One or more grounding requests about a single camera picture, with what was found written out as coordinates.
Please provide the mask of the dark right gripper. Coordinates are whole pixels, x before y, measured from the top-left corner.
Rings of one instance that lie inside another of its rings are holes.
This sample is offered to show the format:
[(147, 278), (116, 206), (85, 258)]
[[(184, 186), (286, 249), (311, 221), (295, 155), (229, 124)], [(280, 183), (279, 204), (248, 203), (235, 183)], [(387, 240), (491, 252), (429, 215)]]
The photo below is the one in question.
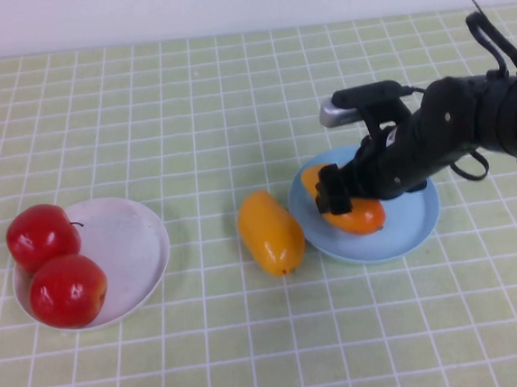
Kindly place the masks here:
[[(483, 161), (475, 131), (476, 80), (445, 77), (434, 81), (422, 91), (420, 109), (411, 113), (401, 97), (417, 91), (388, 80), (343, 92), (344, 107), (359, 112), (369, 132), (349, 163), (354, 197), (384, 200), (421, 191), (430, 176), (446, 167), (463, 179), (485, 178), (456, 165), (465, 155)], [(352, 210), (335, 163), (321, 166), (315, 189), (320, 214), (342, 215)]]

